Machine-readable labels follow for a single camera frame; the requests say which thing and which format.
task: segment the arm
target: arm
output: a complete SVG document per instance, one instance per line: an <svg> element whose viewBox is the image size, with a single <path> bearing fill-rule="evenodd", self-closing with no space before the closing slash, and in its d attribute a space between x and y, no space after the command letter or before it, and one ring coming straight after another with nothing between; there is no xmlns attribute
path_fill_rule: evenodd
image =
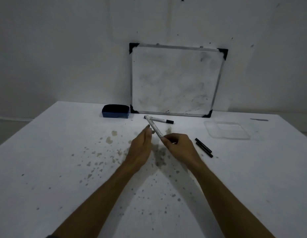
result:
<svg viewBox="0 0 307 238"><path fill-rule="evenodd" d="M152 130L147 126L133 141L115 173L87 198L53 233L59 238L97 237L120 193L147 161Z"/></svg>
<svg viewBox="0 0 307 238"><path fill-rule="evenodd" d="M226 238L274 238L204 164L187 135L170 134L162 137L161 141L196 177Z"/></svg>

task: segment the hand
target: hand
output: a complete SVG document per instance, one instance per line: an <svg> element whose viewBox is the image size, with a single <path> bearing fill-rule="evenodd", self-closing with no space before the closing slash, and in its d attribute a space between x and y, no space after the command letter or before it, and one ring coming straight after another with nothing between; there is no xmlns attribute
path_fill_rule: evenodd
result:
<svg viewBox="0 0 307 238"><path fill-rule="evenodd" d="M176 159L186 164L188 168L198 165L200 162L203 163L192 141L187 135L172 133L161 137L161 141L171 154Z"/></svg>
<svg viewBox="0 0 307 238"><path fill-rule="evenodd" d="M124 161L137 172L147 161L151 152L151 136L154 131L150 125L146 126L141 133L133 139L128 154Z"/></svg>

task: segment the black corner protector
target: black corner protector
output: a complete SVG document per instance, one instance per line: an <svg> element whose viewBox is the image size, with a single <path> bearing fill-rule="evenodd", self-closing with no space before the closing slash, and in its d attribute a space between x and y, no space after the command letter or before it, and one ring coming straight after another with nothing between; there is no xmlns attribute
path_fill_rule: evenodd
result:
<svg viewBox="0 0 307 238"><path fill-rule="evenodd" d="M224 60L226 61L226 57L227 57L227 54L228 54L228 49L226 48L218 48L218 50L224 54L223 58Z"/></svg>
<svg viewBox="0 0 307 238"><path fill-rule="evenodd" d="M133 49L134 47L137 47L139 44L140 44L140 43L130 42L130 43L129 43L129 54L131 54L131 53L132 53L132 49Z"/></svg>
<svg viewBox="0 0 307 238"><path fill-rule="evenodd" d="M138 111L133 109L132 105L130 105L130 113L132 113L132 114L139 114Z"/></svg>
<svg viewBox="0 0 307 238"><path fill-rule="evenodd" d="M211 118L212 112L213 110L211 110L208 115L203 115L202 118Z"/></svg>

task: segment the blue eraser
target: blue eraser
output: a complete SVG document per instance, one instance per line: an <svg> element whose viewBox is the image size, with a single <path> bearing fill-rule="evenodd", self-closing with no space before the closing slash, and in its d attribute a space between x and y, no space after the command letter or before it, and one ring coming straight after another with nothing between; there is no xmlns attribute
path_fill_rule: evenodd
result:
<svg viewBox="0 0 307 238"><path fill-rule="evenodd" d="M122 104L106 104L103 107L102 114L104 118L128 119L129 106Z"/></svg>

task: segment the person's right arm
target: person's right arm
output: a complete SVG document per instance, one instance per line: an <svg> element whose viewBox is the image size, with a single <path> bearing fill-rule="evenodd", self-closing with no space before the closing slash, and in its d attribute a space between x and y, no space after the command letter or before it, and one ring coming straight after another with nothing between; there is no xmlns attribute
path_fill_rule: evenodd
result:
<svg viewBox="0 0 307 238"><path fill-rule="evenodd" d="M206 166L187 135L173 133L162 137L161 141L198 180L225 238L274 238Z"/></svg>

